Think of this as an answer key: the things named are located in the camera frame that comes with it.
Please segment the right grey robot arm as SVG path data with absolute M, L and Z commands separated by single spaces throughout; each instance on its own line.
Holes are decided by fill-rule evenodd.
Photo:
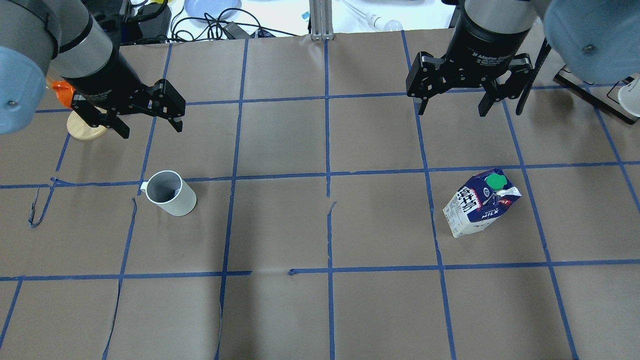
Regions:
M 430 98 L 458 88 L 482 88 L 478 114 L 518 100 L 522 114 L 548 54 L 590 83 L 639 72 L 637 0 L 460 0 L 444 55 L 420 51 L 406 77 L 406 95 L 423 115 Z

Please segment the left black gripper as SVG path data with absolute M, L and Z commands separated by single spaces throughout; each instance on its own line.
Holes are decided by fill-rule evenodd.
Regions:
M 132 114 L 133 106 L 138 106 L 144 107 L 149 116 L 167 120 L 176 132 L 183 132 L 185 98 L 167 79 L 147 87 L 122 54 L 112 54 L 105 66 L 92 74 L 65 76 L 64 80 L 84 98 L 72 100 L 71 107 L 90 128 L 102 126 L 128 139 L 130 128 L 118 113 Z

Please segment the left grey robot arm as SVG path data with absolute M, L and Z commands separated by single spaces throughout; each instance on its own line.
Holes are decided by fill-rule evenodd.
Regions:
M 130 137 L 122 116 L 145 114 L 180 133 L 186 100 L 167 79 L 146 85 L 80 0 L 3 0 L 1 132 L 25 129 L 54 69 L 72 88 L 70 108 L 90 128 Z

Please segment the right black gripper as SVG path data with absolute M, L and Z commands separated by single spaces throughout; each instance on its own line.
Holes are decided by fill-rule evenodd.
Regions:
M 478 114 L 487 116 L 493 104 L 519 98 L 530 83 L 533 65 L 528 53 L 517 51 L 530 32 L 489 30 L 461 10 L 446 53 L 440 58 L 420 51 L 406 77 L 406 95 L 418 100 L 419 116 L 430 98 L 450 89 L 483 88 Z

